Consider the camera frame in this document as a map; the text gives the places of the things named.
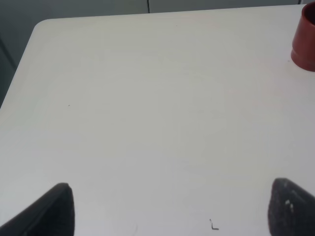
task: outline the cup rim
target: cup rim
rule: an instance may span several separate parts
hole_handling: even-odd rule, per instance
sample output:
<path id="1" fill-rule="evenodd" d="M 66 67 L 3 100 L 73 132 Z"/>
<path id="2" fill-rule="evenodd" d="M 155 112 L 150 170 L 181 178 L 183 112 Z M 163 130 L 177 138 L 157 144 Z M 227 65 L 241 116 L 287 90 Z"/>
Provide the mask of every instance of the cup rim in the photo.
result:
<path id="1" fill-rule="evenodd" d="M 314 28 L 315 28 L 315 24 L 313 24 L 312 22 L 310 22 L 310 20 L 307 19 L 306 16 L 305 16 L 305 11 L 306 11 L 309 7 L 311 7 L 311 6 L 315 7 L 315 1 L 308 3 L 308 4 L 306 4 L 306 5 L 303 7 L 303 9 L 302 9 L 302 18 L 307 22 L 307 24 L 309 24 L 311 27 L 314 27 Z"/>

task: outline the gray background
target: gray background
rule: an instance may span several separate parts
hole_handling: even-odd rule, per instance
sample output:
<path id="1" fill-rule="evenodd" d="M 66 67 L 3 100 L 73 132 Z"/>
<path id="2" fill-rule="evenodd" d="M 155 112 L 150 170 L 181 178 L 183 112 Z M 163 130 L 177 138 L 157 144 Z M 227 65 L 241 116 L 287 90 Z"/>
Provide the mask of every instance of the gray background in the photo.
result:
<path id="1" fill-rule="evenodd" d="M 298 4 L 299 0 L 0 0 L 0 105 L 34 26 L 46 19 Z"/>
<path id="2" fill-rule="evenodd" d="M 297 4 L 298 0 L 150 0 L 154 12 Z"/>

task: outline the red cup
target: red cup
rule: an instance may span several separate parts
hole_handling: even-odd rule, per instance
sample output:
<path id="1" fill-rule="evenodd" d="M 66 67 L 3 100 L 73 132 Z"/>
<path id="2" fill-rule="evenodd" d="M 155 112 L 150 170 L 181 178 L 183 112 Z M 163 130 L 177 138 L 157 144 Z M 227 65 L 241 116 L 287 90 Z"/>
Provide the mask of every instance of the red cup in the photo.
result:
<path id="1" fill-rule="evenodd" d="M 302 69 L 315 71 L 315 2 L 303 7 L 292 46 L 294 63 Z"/>

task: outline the red plastic cup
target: red plastic cup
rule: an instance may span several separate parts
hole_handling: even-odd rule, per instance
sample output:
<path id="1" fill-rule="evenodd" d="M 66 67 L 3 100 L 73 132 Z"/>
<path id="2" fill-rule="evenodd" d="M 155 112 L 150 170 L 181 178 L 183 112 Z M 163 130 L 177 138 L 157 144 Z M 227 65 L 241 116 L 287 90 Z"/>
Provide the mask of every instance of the red plastic cup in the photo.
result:
<path id="1" fill-rule="evenodd" d="M 292 46 L 294 63 L 305 70 L 315 71 L 315 2 L 303 7 Z"/>

